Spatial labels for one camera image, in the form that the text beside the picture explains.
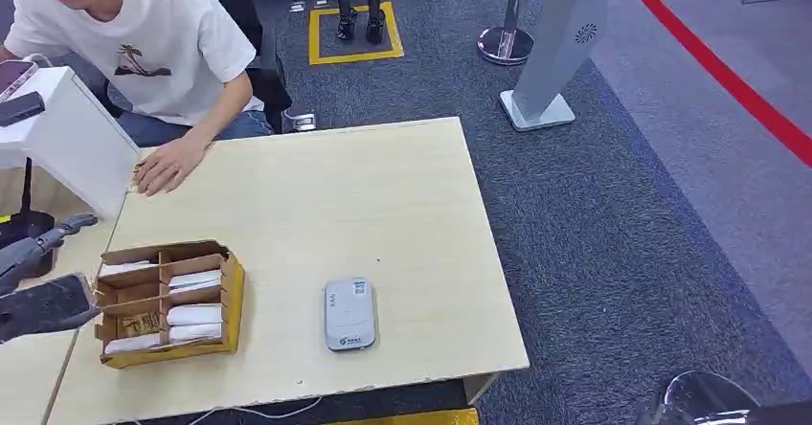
white t-shirt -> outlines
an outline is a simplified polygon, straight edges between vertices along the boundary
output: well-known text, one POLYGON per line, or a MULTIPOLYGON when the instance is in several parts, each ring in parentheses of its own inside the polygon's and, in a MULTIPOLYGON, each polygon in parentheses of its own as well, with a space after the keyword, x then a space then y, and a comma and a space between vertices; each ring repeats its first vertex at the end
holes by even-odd
MULTIPOLYGON (((17 56, 73 51, 93 63, 135 112, 195 125, 223 83, 254 60, 251 42, 218 0, 124 0, 112 21, 57 0, 14 0, 4 45, 17 56)), ((251 98, 244 110, 262 110, 251 98)))

white monitor stand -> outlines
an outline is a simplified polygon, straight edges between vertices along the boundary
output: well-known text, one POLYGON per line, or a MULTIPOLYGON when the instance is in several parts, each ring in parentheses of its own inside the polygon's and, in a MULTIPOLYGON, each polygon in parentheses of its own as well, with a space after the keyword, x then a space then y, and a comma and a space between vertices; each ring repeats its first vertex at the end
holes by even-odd
POLYGON ((0 127, 0 168, 23 167, 29 157, 97 215, 115 218, 138 147, 71 68, 40 69, 14 97, 34 91, 45 112, 0 127))

wooden table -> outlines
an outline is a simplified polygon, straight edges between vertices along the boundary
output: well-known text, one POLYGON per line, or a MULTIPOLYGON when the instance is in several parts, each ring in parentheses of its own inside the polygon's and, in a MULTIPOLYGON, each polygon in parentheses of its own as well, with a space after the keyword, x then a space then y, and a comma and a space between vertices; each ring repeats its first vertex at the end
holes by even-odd
MULTIPOLYGON (((20 209, 24 170, 0 170, 0 214, 20 209)), ((46 172, 35 170, 32 182, 32 208, 52 214, 57 220, 90 208, 46 172)), ((24 280, 29 287, 73 272, 95 277, 113 231, 115 219, 84 228, 65 239, 56 255, 54 271, 36 280, 24 280)), ((0 346, 0 423, 20 425, 43 423, 55 388, 62 375, 76 331, 38 334, 9 341, 0 346)))
POLYGON ((246 269, 236 354, 115 370, 79 331, 50 423, 113 423, 529 365, 457 118, 216 143, 171 194, 129 194, 110 248, 212 238, 246 269), (323 287, 363 276, 378 337, 325 346, 323 287))

cardboard box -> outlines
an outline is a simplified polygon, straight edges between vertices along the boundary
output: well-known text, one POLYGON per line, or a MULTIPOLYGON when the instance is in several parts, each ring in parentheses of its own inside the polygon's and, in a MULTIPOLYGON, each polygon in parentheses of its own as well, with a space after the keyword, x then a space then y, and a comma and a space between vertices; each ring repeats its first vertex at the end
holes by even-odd
POLYGON ((102 342, 102 363, 121 369, 207 353, 237 351, 245 271, 228 248, 213 240, 203 240, 110 251, 101 258, 107 265, 141 260, 154 264, 97 277, 96 293, 102 320, 96 325, 96 338, 102 342), (172 277, 217 268, 222 274, 219 286, 169 292, 172 277), (186 303, 220 303, 221 337, 170 344, 167 314, 175 305, 186 303), (104 354, 110 341, 149 333, 159 334, 160 346, 104 354))

yellow mat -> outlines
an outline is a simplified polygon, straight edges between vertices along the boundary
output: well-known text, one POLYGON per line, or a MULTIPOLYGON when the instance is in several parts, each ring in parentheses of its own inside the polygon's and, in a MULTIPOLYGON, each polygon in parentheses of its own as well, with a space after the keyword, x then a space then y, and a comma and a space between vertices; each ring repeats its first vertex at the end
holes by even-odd
POLYGON ((463 411, 438 411, 436 413, 396 415, 394 417, 369 418, 331 425, 479 425, 476 409, 463 411))

